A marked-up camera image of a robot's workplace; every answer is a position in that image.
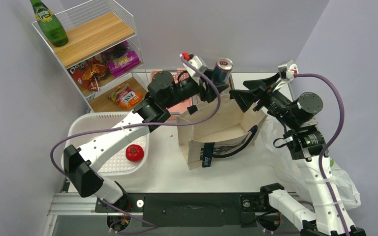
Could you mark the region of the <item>red tomato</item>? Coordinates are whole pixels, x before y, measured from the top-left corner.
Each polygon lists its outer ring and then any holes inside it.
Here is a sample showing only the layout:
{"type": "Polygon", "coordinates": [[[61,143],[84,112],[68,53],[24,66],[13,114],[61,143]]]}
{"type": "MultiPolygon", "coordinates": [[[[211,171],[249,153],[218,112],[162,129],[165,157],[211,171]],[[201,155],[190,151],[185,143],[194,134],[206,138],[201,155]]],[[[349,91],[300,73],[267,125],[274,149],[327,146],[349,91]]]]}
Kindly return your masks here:
{"type": "Polygon", "coordinates": [[[126,159],[130,162],[140,162],[144,158],[144,150],[140,145],[129,145],[125,150],[126,159]]]}

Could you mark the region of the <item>orange snack packet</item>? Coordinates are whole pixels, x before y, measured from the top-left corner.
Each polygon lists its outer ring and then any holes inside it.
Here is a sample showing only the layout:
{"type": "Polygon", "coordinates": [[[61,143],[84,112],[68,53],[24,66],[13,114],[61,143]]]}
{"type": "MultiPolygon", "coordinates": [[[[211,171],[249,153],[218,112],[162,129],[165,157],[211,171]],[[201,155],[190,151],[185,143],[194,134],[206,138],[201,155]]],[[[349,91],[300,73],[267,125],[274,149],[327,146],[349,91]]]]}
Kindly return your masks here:
{"type": "Polygon", "coordinates": [[[126,110],[131,110],[142,100],[142,97],[142,94],[133,90],[128,82],[118,85],[108,96],[110,100],[126,110]]]}

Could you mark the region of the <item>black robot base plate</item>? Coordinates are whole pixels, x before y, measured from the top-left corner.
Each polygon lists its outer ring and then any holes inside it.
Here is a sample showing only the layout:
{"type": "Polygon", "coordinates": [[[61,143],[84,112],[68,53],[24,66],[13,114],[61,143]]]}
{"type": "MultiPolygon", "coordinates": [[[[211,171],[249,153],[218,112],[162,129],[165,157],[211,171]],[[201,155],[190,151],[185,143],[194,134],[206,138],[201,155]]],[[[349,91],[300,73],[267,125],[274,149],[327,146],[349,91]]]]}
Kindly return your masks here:
{"type": "Polygon", "coordinates": [[[253,193],[130,193],[119,208],[139,214],[142,227],[253,227],[261,215],[277,211],[253,193]]]}

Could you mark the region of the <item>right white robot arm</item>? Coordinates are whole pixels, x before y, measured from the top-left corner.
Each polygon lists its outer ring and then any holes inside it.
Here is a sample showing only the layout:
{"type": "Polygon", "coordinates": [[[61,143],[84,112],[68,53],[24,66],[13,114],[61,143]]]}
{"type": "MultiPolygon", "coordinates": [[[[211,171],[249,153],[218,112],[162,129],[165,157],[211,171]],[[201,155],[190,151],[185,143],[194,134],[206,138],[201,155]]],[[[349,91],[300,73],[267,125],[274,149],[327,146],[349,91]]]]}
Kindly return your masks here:
{"type": "Polygon", "coordinates": [[[296,70],[289,70],[267,79],[245,81],[244,90],[229,92],[243,112],[266,108],[268,114],[285,128],[283,146],[288,148],[293,163],[304,177],[313,210],[295,200],[278,183],[261,187],[263,194],[258,198],[259,206],[284,215],[302,236],[363,236],[364,229],[350,218],[333,181],[328,152],[344,125],[342,98],[327,78],[316,75],[331,88],[340,112],[338,127],[333,137],[326,141],[314,121],[314,116],[323,108],[322,99],[313,92],[305,92],[295,100],[289,100],[279,92],[281,86],[300,76],[296,70]]]}

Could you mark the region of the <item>silver drink can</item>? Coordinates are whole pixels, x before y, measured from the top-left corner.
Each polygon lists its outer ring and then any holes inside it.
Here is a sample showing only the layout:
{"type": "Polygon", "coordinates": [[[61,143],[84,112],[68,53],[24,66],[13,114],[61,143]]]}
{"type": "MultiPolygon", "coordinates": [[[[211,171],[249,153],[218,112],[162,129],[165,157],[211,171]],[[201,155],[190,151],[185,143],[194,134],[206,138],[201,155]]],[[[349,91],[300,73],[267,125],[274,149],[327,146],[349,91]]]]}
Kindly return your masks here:
{"type": "Polygon", "coordinates": [[[227,83],[230,78],[232,68],[232,60],[229,58],[219,58],[216,61],[214,69],[212,70],[212,82],[216,85],[227,83]]]}

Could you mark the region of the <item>white plastic grocery bag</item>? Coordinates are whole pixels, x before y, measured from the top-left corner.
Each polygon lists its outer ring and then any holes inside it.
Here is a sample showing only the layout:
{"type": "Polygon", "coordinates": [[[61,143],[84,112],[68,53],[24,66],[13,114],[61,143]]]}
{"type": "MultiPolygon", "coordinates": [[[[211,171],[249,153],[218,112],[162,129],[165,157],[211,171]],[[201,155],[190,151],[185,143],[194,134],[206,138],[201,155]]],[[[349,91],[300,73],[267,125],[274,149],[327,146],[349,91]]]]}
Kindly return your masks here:
{"type": "MultiPolygon", "coordinates": [[[[268,164],[274,169],[281,180],[289,183],[300,198],[310,202],[311,197],[299,168],[293,162],[288,148],[275,148],[273,141],[280,138],[284,133],[282,125],[276,118],[269,116],[260,129],[260,136],[266,148],[273,153],[268,164]]],[[[331,160],[332,181],[336,184],[341,200],[346,209],[353,209],[361,206],[361,195],[348,173],[343,170],[334,160],[331,160]]]]}

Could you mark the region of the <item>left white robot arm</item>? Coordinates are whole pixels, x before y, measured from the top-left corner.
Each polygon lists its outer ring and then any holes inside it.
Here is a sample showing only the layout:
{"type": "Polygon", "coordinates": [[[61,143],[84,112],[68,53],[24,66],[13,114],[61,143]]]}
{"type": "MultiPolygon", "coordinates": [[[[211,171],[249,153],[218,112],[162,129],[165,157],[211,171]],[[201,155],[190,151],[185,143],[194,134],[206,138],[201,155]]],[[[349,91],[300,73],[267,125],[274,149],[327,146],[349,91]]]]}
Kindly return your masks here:
{"type": "Polygon", "coordinates": [[[214,78],[212,69],[195,72],[186,69],[189,76],[176,82],[168,71],[157,72],[148,84],[148,92],[140,104],[125,118],[109,129],[87,131],[70,136],[99,134],[93,140],[63,150],[63,172],[82,198],[96,196],[106,200],[114,211],[127,205],[126,191],[116,181],[103,177],[98,171],[118,151],[131,145],[166,121],[171,108],[195,95],[202,101],[212,102],[228,85],[214,78]]]}

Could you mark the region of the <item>beige canvas tote bag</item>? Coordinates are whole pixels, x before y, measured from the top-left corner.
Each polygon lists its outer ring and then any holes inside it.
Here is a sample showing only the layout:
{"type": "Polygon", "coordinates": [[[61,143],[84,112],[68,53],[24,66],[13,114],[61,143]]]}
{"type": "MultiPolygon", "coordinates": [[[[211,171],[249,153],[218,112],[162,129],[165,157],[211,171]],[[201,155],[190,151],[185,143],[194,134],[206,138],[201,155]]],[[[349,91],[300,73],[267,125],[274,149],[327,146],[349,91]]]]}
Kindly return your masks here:
{"type": "Polygon", "coordinates": [[[253,147],[267,115],[259,110],[243,112],[229,94],[217,102],[193,105],[177,116],[178,144],[187,166],[211,167],[212,161],[234,156],[253,147]]]}

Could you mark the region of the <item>red chips bag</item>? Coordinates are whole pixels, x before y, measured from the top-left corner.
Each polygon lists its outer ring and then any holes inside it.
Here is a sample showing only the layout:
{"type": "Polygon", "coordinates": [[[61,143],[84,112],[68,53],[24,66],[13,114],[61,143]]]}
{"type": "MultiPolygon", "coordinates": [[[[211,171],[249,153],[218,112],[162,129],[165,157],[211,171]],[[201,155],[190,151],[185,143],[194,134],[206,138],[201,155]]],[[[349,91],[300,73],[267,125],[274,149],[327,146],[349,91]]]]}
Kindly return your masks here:
{"type": "Polygon", "coordinates": [[[100,91],[99,80],[107,73],[107,64],[96,57],[70,67],[67,71],[81,87],[90,91],[100,91]]]}

